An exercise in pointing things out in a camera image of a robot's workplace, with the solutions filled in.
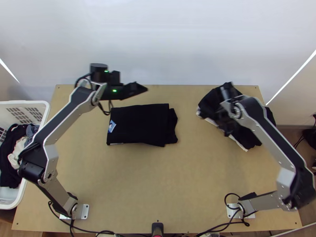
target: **wooden table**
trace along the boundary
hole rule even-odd
[[[177,144],[107,146],[109,116],[98,108],[83,114],[57,142],[58,178],[80,202],[90,204],[87,220],[75,225],[116,233],[150,233],[151,224],[164,223],[166,233],[199,233],[228,222],[224,196],[262,194],[276,188],[279,166],[263,147],[244,152],[223,132],[199,119],[196,107],[215,86],[151,85],[149,91],[115,107],[169,103],[178,116]],[[258,86],[236,86],[262,100]],[[69,99],[72,85],[57,85],[50,118]],[[28,183],[13,229],[68,232],[55,218],[48,199]],[[231,225],[227,232],[301,227],[298,212],[260,211],[250,227]]]

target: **laundry basket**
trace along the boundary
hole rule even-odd
[[[33,123],[43,127],[50,105],[46,101],[12,100],[0,102],[0,145],[7,129],[14,123]],[[12,209],[22,200],[27,181],[22,179],[18,188],[0,187],[0,209]]]

